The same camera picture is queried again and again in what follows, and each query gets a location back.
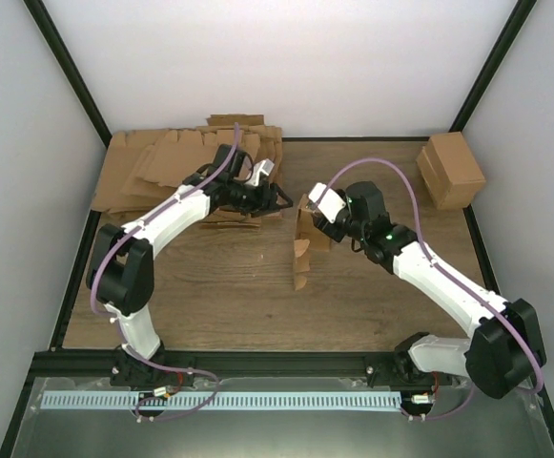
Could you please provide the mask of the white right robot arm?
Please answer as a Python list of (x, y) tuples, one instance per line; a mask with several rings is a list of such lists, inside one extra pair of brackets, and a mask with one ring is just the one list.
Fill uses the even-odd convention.
[(528, 378), (539, 381), (546, 363), (537, 313), (523, 299), (510, 302), (442, 260), (412, 229), (391, 222), (382, 192), (371, 181), (344, 190), (318, 183), (309, 202), (320, 232), (415, 286), (462, 329), (462, 339), (421, 332), (400, 345), (398, 378), (417, 384), (428, 372), (470, 379), (501, 399)]

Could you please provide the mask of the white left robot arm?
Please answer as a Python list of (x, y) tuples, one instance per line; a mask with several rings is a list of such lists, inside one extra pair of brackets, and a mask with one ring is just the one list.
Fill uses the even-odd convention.
[(144, 385), (156, 385), (166, 374), (165, 360), (156, 355), (162, 342), (149, 309), (155, 258), (186, 229), (222, 207), (251, 218), (292, 207), (292, 200), (270, 180), (274, 167), (270, 159), (253, 162), (236, 146), (221, 145), (212, 162), (185, 177), (155, 208), (97, 232), (86, 279), (91, 309), (118, 326), (123, 350), (135, 357), (133, 374)]

